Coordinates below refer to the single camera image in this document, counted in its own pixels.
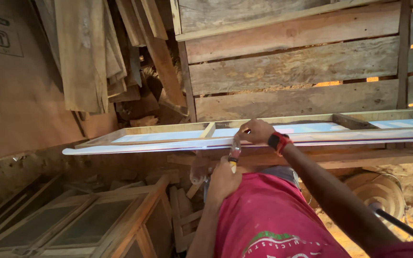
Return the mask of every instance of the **person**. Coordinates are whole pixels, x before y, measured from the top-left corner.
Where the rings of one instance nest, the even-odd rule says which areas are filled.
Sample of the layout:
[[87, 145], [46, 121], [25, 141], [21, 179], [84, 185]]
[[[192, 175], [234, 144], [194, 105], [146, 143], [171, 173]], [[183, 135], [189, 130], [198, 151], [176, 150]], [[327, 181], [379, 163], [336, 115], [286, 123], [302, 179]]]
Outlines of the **person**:
[[237, 134], [254, 144], [267, 143], [297, 174], [289, 167], [232, 173], [227, 157], [222, 157], [211, 175], [203, 215], [187, 258], [349, 257], [303, 198], [297, 176], [324, 212], [370, 257], [413, 257], [413, 242], [401, 242], [341, 181], [298, 150], [287, 135], [258, 119], [243, 124]]

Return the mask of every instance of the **hand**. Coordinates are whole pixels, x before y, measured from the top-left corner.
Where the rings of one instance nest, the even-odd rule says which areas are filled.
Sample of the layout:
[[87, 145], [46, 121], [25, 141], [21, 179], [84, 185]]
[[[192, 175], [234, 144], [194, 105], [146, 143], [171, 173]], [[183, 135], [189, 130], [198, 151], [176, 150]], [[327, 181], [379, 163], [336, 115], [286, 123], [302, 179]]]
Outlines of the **hand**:
[[251, 119], [242, 124], [236, 133], [240, 140], [246, 140], [253, 144], [267, 143], [268, 138], [276, 132], [273, 126], [260, 119]]
[[223, 156], [211, 175], [207, 201], [221, 204], [227, 196], [235, 192], [241, 183], [241, 173], [232, 173], [227, 156]]

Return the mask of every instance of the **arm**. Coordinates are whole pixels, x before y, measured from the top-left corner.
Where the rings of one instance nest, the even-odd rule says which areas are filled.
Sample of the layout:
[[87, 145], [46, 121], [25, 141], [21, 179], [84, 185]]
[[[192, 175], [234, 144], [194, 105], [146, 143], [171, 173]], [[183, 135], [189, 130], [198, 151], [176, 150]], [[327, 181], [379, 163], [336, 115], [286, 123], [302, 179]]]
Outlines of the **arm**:
[[241, 183], [241, 174], [232, 173], [227, 156], [221, 158], [211, 175], [207, 201], [196, 235], [186, 258], [212, 258], [216, 240], [217, 220], [224, 199], [235, 192]]
[[[240, 127], [238, 135], [242, 140], [258, 144], [267, 143], [274, 132], [275, 129], [267, 122], [253, 119]], [[281, 154], [301, 177], [324, 212], [368, 255], [378, 247], [400, 242], [346, 185], [293, 144], [287, 144]]]

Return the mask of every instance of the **red t-shirt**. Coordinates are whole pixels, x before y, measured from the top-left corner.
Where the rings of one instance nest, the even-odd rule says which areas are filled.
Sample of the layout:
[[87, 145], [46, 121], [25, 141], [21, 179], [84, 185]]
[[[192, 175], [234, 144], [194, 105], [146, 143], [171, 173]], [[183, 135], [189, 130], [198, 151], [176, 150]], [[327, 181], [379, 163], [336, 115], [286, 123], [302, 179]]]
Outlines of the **red t-shirt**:
[[[402, 246], [378, 250], [377, 257], [392, 257], [392, 251], [399, 247]], [[215, 257], [342, 258], [350, 255], [331, 236], [295, 185], [264, 173], [244, 173], [237, 191], [221, 206]]]

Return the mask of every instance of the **black pole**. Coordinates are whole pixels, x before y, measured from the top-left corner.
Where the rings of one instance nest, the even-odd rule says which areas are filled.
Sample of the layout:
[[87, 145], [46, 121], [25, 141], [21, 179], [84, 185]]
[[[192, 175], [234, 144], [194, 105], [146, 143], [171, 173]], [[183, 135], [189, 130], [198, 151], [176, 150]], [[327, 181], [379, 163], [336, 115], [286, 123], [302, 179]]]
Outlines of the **black pole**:
[[393, 225], [399, 227], [400, 229], [402, 229], [403, 231], [405, 231], [406, 233], [408, 233], [409, 235], [413, 236], [413, 228], [411, 228], [409, 225], [405, 224], [404, 222], [402, 222], [401, 220], [398, 220], [397, 218], [393, 217], [392, 215], [388, 214], [387, 212], [385, 212], [382, 209], [376, 209], [375, 210], [375, 214], [381, 216], [382, 218], [384, 218], [385, 220], [388, 220], [390, 223], [392, 223]]

